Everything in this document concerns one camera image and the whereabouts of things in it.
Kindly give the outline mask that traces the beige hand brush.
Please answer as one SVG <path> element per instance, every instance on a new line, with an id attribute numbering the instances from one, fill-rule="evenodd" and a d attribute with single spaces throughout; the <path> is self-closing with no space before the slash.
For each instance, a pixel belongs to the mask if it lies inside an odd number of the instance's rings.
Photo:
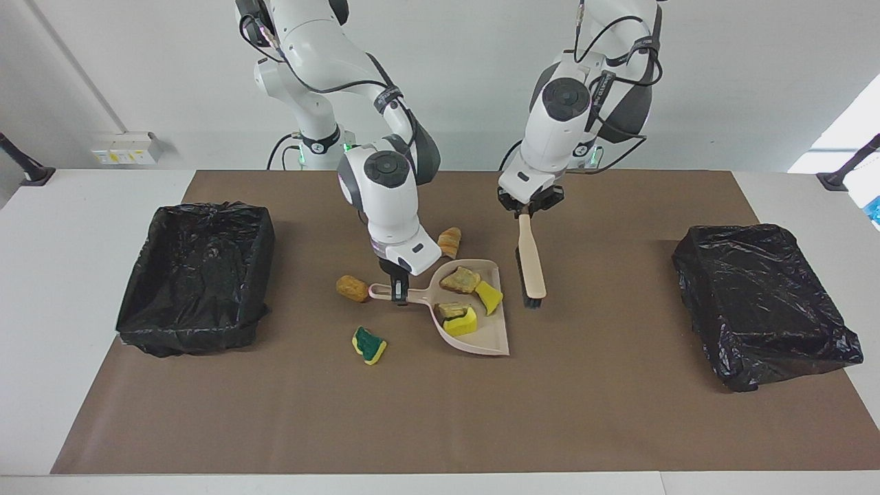
<path id="1" fill-rule="evenodd" d="M 520 213 L 518 228 L 516 260 L 518 260 L 522 289 L 524 290 L 524 305 L 526 308 L 540 308 L 542 301 L 547 297 L 547 289 L 540 253 L 538 253 L 532 234 L 531 216 L 527 213 Z"/>

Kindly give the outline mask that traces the yellow sponge piece green edge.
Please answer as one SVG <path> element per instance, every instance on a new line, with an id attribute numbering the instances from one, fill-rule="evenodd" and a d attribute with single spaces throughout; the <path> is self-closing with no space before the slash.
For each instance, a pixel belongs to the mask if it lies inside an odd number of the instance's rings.
<path id="1" fill-rule="evenodd" d="M 444 320 L 443 330 L 454 338 L 472 334 L 478 329 L 478 317 L 472 307 L 466 307 L 466 311 L 462 316 Z"/>

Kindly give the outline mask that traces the plain yellow sponge piece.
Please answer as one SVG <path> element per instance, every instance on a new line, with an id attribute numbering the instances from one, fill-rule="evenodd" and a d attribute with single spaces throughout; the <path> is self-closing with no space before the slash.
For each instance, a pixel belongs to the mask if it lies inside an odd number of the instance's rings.
<path id="1" fill-rule="evenodd" d="M 492 316 L 492 314 L 496 313 L 496 310 L 502 304 L 503 293 L 485 280 L 481 280 L 476 285 L 474 293 L 480 298 L 481 303 L 486 309 L 487 316 Z"/>

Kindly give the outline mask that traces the beige plastic dustpan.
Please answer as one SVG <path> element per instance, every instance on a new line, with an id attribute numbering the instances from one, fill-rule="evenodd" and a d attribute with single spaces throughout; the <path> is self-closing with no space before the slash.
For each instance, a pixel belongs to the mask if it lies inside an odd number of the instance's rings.
<path id="1" fill-rule="evenodd" d="M 468 267 L 473 272 L 479 273 L 482 280 L 501 290 L 500 273 L 495 262 L 485 259 L 461 259 L 444 263 L 438 267 L 430 279 L 427 288 L 409 289 L 408 303 L 427 307 L 438 334 L 446 344 L 457 350 L 484 356 L 508 356 L 508 332 L 503 301 L 496 310 L 496 313 L 492 314 L 492 316 L 487 316 L 486 309 L 476 294 L 456 294 L 456 292 L 440 288 L 440 280 L 455 272 L 459 266 Z M 444 302 L 460 302 L 471 305 L 478 317 L 477 331 L 472 334 L 459 336 L 459 338 L 448 335 L 443 330 L 443 322 L 437 319 L 433 311 L 435 304 Z"/>

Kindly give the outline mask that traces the black bag lined bin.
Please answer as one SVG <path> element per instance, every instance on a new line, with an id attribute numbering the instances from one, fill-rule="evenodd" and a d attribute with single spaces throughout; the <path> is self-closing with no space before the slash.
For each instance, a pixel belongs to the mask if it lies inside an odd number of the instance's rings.
<path id="1" fill-rule="evenodd" d="M 124 291 L 120 341 L 159 358 L 254 344 L 267 314 L 276 233 L 242 201 L 156 210 Z"/>
<path id="2" fill-rule="evenodd" d="M 864 362 L 860 338 L 782 226 L 692 226 L 672 263 L 692 331 L 729 391 Z"/>

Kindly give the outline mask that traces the brown toy bread roll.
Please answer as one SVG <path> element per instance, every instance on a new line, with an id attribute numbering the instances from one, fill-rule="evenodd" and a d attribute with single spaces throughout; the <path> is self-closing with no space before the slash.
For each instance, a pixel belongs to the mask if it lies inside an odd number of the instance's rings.
<path id="1" fill-rule="evenodd" d="M 354 276 L 344 275 L 336 280 L 335 289 L 337 294 L 348 300 L 364 303 L 370 300 L 369 285 Z"/>

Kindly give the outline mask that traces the green and yellow sponge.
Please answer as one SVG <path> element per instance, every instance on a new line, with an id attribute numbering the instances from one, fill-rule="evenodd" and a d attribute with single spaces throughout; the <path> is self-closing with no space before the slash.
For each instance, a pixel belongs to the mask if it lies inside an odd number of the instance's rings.
<path id="1" fill-rule="evenodd" d="M 355 352 L 362 357 L 362 360 L 368 366 L 372 366 L 372 364 L 376 364 L 380 360 L 388 345 L 387 341 L 380 338 L 380 336 L 371 334 L 364 326 L 360 326 L 355 330 L 351 342 Z"/>

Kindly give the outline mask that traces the brown paper table mat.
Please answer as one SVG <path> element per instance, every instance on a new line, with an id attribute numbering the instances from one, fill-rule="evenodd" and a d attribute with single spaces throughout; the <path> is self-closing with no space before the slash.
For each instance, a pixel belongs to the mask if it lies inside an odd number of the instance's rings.
<path id="1" fill-rule="evenodd" d="M 256 342 L 156 358 L 113 342 L 52 472 L 446 473 L 880 470 L 880 430 L 844 371 L 732 393 L 680 300 L 672 254 L 695 225 L 756 217 L 731 173 L 569 176 L 535 232 L 548 295 L 524 308 L 516 224 L 493 173 L 420 190 L 431 232 L 498 263 L 508 357 L 460 352 L 426 307 L 358 304 L 380 281 L 333 172 L 201 171 L 184 201 L 265 206 L 276 232 Z M 388 345 L 372 366 L 364 326 Z"/>

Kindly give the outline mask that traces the black stand foot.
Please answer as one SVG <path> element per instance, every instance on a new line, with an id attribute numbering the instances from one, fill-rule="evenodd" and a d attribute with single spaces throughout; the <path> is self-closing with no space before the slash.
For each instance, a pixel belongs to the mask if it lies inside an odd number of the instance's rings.
<path id="1" fill-rule="evenodd" d="M 44 186 L 56 172 L 54 167 L 42 165 L 16 147 L 3 132 L 0 132 L 0 149 L 22 169 L 25 176 L 20 182 L 22 187 Z"/>
<path id="2" fill-rule="evenodd" d="M 836 171 L 826 173 L 816 173 L 816 178 L 826 190 L 835 192 L 848 192 L 848 188 L 844 184 L 846 176 L 855 171 L 864 160 L 870 155 L 880 150 L 880 133 L 877 133 L 865 144 L 861 149 L 855 151 L 849 160 Z"/>

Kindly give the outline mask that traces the white wall socket box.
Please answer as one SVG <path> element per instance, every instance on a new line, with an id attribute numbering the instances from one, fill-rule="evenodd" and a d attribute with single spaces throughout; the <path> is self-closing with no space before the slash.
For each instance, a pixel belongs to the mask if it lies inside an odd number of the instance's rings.
<path id="1" fill-rule="evenodd" d="M 90 147 L 91 156 L 104 166 L 154 166 L 163 152 L 162 144 L 152 132 L 99 135 Z"/>

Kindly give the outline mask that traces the white wall conduit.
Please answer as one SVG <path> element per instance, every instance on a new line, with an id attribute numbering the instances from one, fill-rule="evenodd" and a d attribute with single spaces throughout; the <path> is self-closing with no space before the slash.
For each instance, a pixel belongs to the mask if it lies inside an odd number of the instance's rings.
<path id="1" fill-rule="evenodd" d="M 48 39 L 48 44 L 52 47 L 54 57 L 63 66 L 68 73 L 68 78 L 72 79 L 74 86 L 78 88 L 85 100 L 88 101 L 100 113 L 106 129 L 112 129 L 114 134 L 125 134 L 129 131 L 120 116 L 110 105 L 110 102 L 104 97 L 100 88 L 95 85 L 91 76 L 86 72 L 78 57 L 73 53 L 66 41 L 60 36 L 59 32 L 54 28 L 50 19 L 47 18 L 37 0 L 23 0 L 26 8 L 34 17 L 34 22 L 40 26 L 42 32 Z"/>

